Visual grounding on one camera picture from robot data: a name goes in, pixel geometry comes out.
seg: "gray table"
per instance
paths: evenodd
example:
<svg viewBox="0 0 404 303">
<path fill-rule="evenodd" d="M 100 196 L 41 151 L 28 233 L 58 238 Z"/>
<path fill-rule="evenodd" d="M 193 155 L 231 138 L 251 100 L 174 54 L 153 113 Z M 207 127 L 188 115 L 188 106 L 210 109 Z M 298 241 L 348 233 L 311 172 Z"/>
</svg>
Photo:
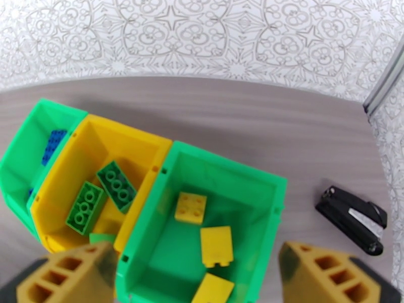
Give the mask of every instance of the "gray table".
<svg viewBox="0 0 404 303">
<path fill-rule="evenodd" d="M 0 155 L 37 99 L 46 97 L 139 129 L 200 146 L 289 179 L 260 302 L 281 302 L 277 253 L 286 240 L 354 253 L 391 277 L 384 253 L 365 255 L 314 209 L 335 183 L 390 213 L 386 180 L 360 104 L 276 86 L 171 77 L 91 79 L 0 94 Z M 0 203 L 0 284 L 44 253 Z"/>
</svg>

